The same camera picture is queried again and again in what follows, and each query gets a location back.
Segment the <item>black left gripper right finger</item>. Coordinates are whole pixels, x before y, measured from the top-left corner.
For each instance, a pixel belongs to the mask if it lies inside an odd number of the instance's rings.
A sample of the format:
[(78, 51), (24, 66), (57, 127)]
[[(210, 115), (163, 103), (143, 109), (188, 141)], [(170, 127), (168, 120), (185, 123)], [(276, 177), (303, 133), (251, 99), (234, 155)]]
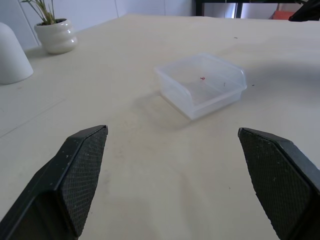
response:
[(280, 240), (320, 240), (320, 169), (290, 140), (240, 128), (255, 194)]

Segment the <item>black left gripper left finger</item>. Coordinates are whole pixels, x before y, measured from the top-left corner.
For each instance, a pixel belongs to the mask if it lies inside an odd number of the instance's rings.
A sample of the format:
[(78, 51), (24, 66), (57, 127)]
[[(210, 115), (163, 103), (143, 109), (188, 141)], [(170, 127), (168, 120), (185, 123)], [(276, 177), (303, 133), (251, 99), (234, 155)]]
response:
[(98, 186), (108, 127), (69, 136), (0, 221), (0, 240), (78, 240)]

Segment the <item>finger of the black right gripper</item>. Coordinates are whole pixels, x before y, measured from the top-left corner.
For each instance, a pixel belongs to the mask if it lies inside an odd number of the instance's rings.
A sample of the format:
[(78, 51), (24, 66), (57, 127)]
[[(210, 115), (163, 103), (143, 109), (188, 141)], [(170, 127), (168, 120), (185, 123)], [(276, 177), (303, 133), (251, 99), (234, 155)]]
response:
[(320, 0), (294, 0), (302, 4), (292, 16), (290, 22), (320, 21)]

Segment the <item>clear plastic container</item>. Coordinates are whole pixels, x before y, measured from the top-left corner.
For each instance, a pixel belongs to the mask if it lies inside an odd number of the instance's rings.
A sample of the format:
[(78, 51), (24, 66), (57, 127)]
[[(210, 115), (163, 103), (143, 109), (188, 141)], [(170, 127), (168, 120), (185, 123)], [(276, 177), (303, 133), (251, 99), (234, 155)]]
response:
[(161, 95), (190, 120), (239, 101), (247, 88), (243, 69), (208, 53), (156, 67), (155, 72)]

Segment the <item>orange box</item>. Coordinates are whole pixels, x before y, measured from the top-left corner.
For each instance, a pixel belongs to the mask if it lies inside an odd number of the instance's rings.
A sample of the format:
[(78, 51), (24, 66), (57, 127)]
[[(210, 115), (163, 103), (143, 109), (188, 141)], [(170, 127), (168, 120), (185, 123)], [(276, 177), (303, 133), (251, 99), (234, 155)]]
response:
[(294, 14), (294, 12), (291, 11), (280, 11), (276, 10), (271, 19), (272, 20), (289, 20), (289, 18)]

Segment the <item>silver metal cabinet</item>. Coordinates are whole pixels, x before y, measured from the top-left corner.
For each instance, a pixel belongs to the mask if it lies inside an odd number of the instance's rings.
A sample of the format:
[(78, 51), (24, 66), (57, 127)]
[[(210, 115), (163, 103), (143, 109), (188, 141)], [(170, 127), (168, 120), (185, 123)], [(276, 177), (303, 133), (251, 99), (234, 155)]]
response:
[(233, 19), (236, 16), (236, 3), (204, 3), (203, 15), (212, 18)]

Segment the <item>white ceramic vase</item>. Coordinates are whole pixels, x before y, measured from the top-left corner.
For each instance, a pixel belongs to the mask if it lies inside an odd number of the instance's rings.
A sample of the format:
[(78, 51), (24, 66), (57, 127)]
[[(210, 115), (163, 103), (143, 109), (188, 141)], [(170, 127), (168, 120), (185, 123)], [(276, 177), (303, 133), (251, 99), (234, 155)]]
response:
[(0, 22), (0, 85), (21, 82), (34, 73), (15, 33)]

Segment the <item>white ribbed plant pot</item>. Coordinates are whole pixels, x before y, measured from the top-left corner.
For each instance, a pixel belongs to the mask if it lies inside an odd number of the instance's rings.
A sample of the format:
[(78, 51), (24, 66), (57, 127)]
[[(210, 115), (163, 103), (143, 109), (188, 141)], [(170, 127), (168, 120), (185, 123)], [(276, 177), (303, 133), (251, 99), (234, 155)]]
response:
[(76, 48), (78, 39), (72, 23), (65, 18), (57, 19), (55, 24), (34, 26), (42, 48), (52, 55), (68, 53)]

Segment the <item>green leafy plant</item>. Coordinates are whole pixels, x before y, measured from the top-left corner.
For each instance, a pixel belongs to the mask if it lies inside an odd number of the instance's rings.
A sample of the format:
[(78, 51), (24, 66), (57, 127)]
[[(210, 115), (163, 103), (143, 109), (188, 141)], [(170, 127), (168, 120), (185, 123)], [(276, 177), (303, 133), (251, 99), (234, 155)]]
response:
[(57, 23), (54, 0), (21, 0), (20, 2), (28, 4), (36, 12), (41, 19), (41, 26), (48, 26)]

